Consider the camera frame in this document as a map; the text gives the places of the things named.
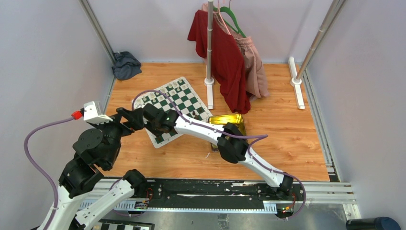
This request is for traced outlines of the yellow metal tin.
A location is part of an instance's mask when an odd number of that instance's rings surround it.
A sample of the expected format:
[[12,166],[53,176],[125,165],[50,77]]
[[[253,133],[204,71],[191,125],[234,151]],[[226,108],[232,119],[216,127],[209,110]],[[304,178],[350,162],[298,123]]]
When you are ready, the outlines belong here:
[[[221,125],[221,126],[226,126],[228,123],[232,123],[239,130],[239,133],[232,133],[233,135],[242,136],[242,135],[247,134],[246,128],[245,128],[245,123],[244,123],[244,118],[241,114],[211,116],[208,118],[208,123],[210,123],[212,125]],[[238,142],[241,142],[241,139],[231,138],[231,137],[225,136],[225,135],[224,135],[224,138],[226,140],[230,140],[231,143],[233,144],[233,146],[238,144]],[[211,151],[219,152],[218,146],[216,144],[211,143]]]

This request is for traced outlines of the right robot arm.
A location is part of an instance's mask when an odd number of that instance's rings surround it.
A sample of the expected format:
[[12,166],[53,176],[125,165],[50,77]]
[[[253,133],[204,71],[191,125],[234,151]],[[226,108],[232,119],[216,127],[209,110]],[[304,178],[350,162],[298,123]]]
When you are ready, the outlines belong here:
[[293,177],[280,171],[260,155],[258,155],[252,143],[259,139],[259,136],[244,136],[236,125],[209,124],[181,114],[176,110],[164,112],[152,104],[143,107],[144,118],[147,121],[146,127],[150,132],[169,133],[172,131],[178,134],[186,134],[206,140],[217,146],[223,160],[242,164],[259,175],[270,187],[279,200],[286,200],[292,195]]

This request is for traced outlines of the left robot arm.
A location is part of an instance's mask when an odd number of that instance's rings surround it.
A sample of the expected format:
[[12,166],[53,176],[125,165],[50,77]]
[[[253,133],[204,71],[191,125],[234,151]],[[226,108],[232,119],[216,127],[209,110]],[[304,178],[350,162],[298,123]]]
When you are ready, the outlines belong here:
[[65,121],[83,118],[92,128],[84,131],[73,144],[74,157],[53,184],[54,202],[40,230],[88,230],[118,203],[133,196],[141,198],[147,191],[147,179],[136,169],[129,170],[113,188],[93,203],[83,214],[78,208],[118,157],[121,138],[144,128],[143,109],[118,108],[112,116],[101,114],[91,104],[74,112]]

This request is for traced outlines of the green white chess mat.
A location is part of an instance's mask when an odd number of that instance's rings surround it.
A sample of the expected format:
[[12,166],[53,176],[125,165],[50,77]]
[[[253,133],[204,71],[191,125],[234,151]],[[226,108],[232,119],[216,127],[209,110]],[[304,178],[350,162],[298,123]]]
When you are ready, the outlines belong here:
[[[137,96],[131,103],[134,108],[144,107],[145,104],[152,104],[165,112],[174,110],[174,106],[163,94],[166,94],[184,115],[194,118],[194,116],[191,115],[192,111],[194,111],[196,115],[199,116],[199,120],[203,122],[208,122],[208,118],[212,116],[211,111],[185,77],[179,77],[154,89],[152,92],[146,92]],[[199,108],[203,109],[201,114],[197,111]]]

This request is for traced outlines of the dark blue crumpled cloth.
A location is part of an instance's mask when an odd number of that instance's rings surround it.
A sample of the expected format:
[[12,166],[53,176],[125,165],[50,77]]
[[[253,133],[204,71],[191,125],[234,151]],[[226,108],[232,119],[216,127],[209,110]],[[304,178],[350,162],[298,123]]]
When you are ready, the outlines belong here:
[[131,79],[142,73],[142,64],[130,52],[122,51],[113,54],[115,63],[112,67],[114,76],[120,81]]

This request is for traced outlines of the white clothes rack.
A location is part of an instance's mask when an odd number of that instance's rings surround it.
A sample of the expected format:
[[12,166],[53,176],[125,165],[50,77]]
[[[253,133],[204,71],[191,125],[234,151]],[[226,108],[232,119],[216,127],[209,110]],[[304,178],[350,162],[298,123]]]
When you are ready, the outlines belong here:
[[[207,91],[207,108],[209,110],[214,109],[214,91],[213,91],[213,85],[215,83],[215,80],[212,78],[212,73],[211,73],[211,61],[212,61],[212,30],[213,30],[213,14],[216,13],[219,15],[220,18],[220,13],[217,13],[214,11],[214,1],[213,0],[208,0],[207,1],[208,5],[208,11],[207,11],[207,55],[206,55],[206,77],[204,79],[204,84],[206,86],[206,91]],[[297,108],[300,110],[305,109],[305,102],[303,98],[303,93],[302,93],[302,78],[298,76],[297,74],[297,69],[296,69],[296,63],[294,61],[293,57],[288,58],[288,66],[291,74],[291,81],[290,84],[293,87],[294,90],[294,95],[296,99],[296,104]]]

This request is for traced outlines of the red t-shirt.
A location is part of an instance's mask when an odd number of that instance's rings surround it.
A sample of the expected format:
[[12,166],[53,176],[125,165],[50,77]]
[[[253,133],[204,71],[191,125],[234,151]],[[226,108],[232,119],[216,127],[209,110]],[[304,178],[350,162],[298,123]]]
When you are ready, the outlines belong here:
[[[207,58],[208,12],[197,10],[187,37],[195,42],[201,58]],[[246,114],[250,101],[246,92],[245,61],[232,35],[224,32],[217,22],[212,24],[211,74],[220,84],[219,91],[232,113]]]

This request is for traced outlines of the pink shorts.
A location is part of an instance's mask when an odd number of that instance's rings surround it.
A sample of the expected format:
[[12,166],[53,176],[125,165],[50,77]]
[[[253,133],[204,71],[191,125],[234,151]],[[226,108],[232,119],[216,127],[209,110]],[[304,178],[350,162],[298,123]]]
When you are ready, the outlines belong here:
[[268,91],[269,85],[267,74],[251,37],[245,37],[235,29],[231,28],[221,16],[218,16],[217,10],[214,11],[214,21],[224,32],[233,36],[237,46],[240,48],[245,61],[247,79],[246,91],[252,94],[250,100],[253,100],[254,98],[268,97],[270,93]]

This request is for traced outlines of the green clothes hanger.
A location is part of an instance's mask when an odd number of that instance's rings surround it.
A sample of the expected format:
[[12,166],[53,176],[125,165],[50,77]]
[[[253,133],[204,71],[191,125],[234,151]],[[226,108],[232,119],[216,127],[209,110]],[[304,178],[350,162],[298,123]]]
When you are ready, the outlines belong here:
[[230,7],[227,7],[227,6],[222,6],[222,7],[219,7],[219,8],[214,7],[214,11],[217,12],[217,13],[220,13],[220,16],[221,16],[222,12],[226,13],[230,17],[230,19],[232,20],[233,25],[230,24],[227,21],[224,21],[224,23],[226,25],[228,25],[238,35],[241,35],[243,38],[246,38],[246,35],[242,31],[242,29],[239,27],[237,18],[235,16],[235,14],[232,12],[232,10],[230,9]]

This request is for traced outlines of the dark blue bottle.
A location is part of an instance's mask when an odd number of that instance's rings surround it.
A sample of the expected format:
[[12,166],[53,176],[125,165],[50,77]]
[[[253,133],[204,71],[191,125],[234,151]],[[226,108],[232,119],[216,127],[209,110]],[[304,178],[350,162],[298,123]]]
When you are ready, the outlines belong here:
[[392,218],[361,218],[346,222],[347,230],[401,230],[400,225]]

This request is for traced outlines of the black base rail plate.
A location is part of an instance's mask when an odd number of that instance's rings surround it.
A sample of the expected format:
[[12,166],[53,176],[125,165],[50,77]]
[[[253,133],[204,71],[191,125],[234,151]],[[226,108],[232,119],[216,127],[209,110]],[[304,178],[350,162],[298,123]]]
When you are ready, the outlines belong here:
[[305,192],[298,183],[287,189],[254,181],[154,178],[131,197],[149,208],[278,212],[304,201]]

